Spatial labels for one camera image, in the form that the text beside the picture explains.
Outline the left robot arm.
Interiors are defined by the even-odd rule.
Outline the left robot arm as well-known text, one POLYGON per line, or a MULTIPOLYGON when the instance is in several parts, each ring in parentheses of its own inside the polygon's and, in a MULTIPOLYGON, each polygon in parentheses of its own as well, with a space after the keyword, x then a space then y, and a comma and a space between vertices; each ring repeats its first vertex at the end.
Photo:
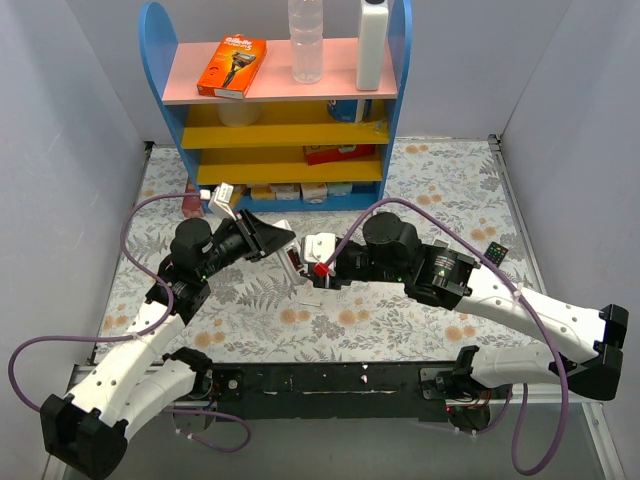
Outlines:
POLYGON ((247 210, 217 228, 202 218, 182 221, 125 341, 64 396, 52 394, 41 405, 46 451, 90 479, 105 479, 146 422, 180 397, 205 398, 213 377, 204 354, 180 353, 153 376, 145 373, 207 300, 210 277, 240 259, 283 253, 295 242, 287 221, 268 224, 247 210))

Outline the white remote control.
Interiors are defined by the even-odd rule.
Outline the white remote control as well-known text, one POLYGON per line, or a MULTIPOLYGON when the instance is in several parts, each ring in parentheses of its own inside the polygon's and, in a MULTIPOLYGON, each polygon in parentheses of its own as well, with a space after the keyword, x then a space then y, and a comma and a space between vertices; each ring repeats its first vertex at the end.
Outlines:
POLYGON ((307 282, 306 266, 300 253, 300 243, 296 237, 276 251, 276 256, 293 286, 304 285, 307 282))

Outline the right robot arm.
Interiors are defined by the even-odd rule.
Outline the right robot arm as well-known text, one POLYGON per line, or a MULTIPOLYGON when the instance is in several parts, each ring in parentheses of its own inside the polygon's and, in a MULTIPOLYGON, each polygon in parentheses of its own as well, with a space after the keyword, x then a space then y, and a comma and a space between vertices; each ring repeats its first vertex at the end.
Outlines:
POLYGON ((508 384, 557 384, 582 397, 615 398, 629 313, 555 300, 527 288, 511 291, 489 267, 444 245, 425 244, 416 228, 392 213, 363 227, 364 241, 342 245, 331 233, 309 235, 303 256, 317 288, 354 281, 401 283, 420 304, 475 315, 534 338, 523 347, 467 346, 452 367, 424 379, 445 398, 475 397, 508 384))

